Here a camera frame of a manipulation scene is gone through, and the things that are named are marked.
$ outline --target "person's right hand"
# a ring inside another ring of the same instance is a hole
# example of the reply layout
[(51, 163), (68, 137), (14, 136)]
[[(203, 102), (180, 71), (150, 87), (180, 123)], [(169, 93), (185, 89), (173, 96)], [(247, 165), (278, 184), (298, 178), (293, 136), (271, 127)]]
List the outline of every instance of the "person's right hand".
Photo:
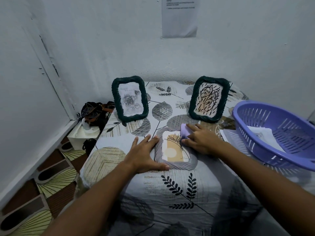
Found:
[(213, 131), (204, 129), (200, 124), (186, 124), (193, 133), (188, 136), (190, 139), (183, 139), (182, 143), (191, 147), (201, 154), (219, 155), (225, 147), (225, 142), (222, 141)]

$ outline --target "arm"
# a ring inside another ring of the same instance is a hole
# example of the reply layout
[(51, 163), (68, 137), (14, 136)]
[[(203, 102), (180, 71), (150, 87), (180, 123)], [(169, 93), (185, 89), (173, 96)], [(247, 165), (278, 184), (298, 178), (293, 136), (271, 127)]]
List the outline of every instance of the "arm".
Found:
[(124, 161), (76, 200), (42, 236), (98, 235), (117, 196), (135, 174), (149, 170), (169, 170), (168, 165), (151, 159), (150, 151), (159, 139), (149, 139), (150, 135), (137, 145), (136, 137)]
[(225, 162), (246, 183), (266, 210), (291, 235), (315, 235), (315, 197), (277, 172), (244, 155), (200, 124), (183, 143)]

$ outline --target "person's left hand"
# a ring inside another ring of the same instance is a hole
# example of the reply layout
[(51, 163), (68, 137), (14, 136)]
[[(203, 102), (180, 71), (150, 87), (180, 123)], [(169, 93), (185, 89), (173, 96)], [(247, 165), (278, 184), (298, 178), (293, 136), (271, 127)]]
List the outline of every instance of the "person's left hand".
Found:
[(165, 163), (157, 163), (150, 157), (150, 152), (154, 145), (159, 141), (155, 136), (150, 141), (151, 135), (147, 135), (138, 145), (138, 137), (132, 143), (129, 153), (124, 159), (124, 163), (130, 165), (135, 173), (144, 173), (149, 170), (169, 170)]

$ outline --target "patterned floor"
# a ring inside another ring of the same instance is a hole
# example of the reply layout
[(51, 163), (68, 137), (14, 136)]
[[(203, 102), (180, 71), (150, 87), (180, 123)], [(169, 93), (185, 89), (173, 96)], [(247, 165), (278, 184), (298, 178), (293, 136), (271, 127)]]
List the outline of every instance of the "patterned floor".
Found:
[(55, 150), (1, 211), (0, 235), (40, 235), (73, 199), (86, 159), (85, 151)]

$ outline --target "paper notice on wall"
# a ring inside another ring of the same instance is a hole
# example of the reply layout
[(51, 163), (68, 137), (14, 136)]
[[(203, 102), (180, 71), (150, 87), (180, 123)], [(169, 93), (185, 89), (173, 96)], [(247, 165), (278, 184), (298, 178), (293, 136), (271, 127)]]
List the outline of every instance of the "paper notice on wall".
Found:
[(200, 0), (162, 0), (162, 38), (196, 37)]

